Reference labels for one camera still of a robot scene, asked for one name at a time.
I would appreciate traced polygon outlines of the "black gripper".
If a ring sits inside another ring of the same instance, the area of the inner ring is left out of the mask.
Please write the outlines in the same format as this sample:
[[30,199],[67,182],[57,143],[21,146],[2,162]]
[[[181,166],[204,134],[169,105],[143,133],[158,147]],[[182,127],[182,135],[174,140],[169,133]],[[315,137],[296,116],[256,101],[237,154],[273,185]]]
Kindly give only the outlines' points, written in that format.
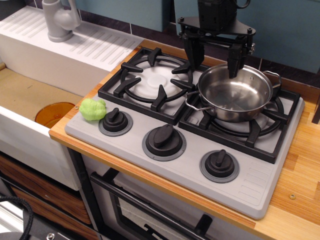
[[204,61],[204,44],[228,48],[227,69],[229,78],[237,77],[245,65],[247,54],[255,51],[253,36],[256,30],[232,17],[227,22],[202,22],[197,16],[180,17],[179,33],[190,66],[197,69]]

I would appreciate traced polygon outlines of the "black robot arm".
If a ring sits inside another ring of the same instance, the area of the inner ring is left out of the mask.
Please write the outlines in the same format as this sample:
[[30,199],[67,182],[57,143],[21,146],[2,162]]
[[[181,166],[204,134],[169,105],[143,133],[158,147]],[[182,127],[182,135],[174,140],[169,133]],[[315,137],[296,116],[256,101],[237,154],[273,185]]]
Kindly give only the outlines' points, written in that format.
[[177,23],[181,30],[184,50],[193,69],[204,61],[204,45],[228,49],[227,69],[233,79],[243,69],[248,55],[255,51],[253,37],[256,30],[237,19],[237,12],[251,2],[238,5],[236,0],[199,0],[198,16],[180,17]]

